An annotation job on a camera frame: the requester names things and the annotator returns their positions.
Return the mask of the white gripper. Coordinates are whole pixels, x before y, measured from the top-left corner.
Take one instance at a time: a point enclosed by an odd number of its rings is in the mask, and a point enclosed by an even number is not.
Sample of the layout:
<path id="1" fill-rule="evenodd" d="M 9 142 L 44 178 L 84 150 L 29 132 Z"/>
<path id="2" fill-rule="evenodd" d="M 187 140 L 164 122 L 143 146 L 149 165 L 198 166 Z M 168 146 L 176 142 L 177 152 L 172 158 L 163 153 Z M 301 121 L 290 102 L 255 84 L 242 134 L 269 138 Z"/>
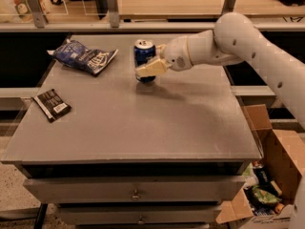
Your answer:
<path id="1" fill-rule="evenodd" d="M 138 77 L 158 76 L 165 73 L 168 68 L 181 72 L 189 70 L 193 64 L 188 53 L 188 37 L 177 37 L 167 44 L 155 47 L 155 57 L 146 63 L 135 67 L 135 75 Z"/>

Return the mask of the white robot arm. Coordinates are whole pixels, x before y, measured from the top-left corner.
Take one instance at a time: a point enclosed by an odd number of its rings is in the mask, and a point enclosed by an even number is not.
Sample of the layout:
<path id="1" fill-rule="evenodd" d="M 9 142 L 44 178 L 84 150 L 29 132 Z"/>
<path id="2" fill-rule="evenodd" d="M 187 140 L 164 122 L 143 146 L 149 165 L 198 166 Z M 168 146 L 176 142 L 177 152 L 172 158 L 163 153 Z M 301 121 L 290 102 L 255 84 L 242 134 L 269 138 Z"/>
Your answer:
<path id="1" fill-rule="evenodd" d="M 222 15 L 209 31 L 176 37 L 156 47 L 156 56 L 135 68 L 139 77 L 195 65 L 247 62 L 297 122 L 305 127 L 305 64 L 266 39 L 243 14 Z"/>

